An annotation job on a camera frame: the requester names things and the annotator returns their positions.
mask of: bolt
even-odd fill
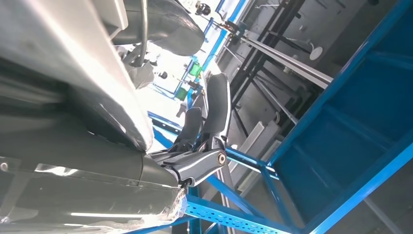
[[[226,155],[224,153],[219,153],[218,154],[218,163],[220,165],[223,165],[226,161]]]
[[[7,165],[7,163],[3,162],[0,164],[0,170],[7,172],[9,171],[9,165]]]

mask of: perforated blue beam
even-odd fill
[[[187,196],[187,214],[254,234],[291,234],[291,229],[265,218],[246,214],[194,196]]]

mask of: green object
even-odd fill
[[[198,62],[195,62],[192,65],[191,70],[189,71],[189,74],[195,77],[198,77],[201,71],[202,71],[202,66],[200,66]]]
[[[179,87],[178,92],[176,93],[175,97],[178,98],[181,101],[184,101],[185,98],[187,97],[187,95],[188,95],[188,90],[186,90],[182,87]]]

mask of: plastic wrap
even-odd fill
[[[2,234],[125,233],[170,224],[187,207],[180,187],[6,157],[0,188]]]

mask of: blue pallet rack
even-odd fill
[[[199,218],[216,223],[206,233],[225,231],[224,225],[255,234],[321,234],[334,226],[413,157],[412,22],[412,1],[399,0],[268,162],[227,149],[230,160],[262,174],[282,224],[211,176],[208,181],[242,211],[191,192],[187,216],[171,225]],[[271,178],[287,189],[304,228],[294,223]],[[200,233],[199,225],[190,226]]]

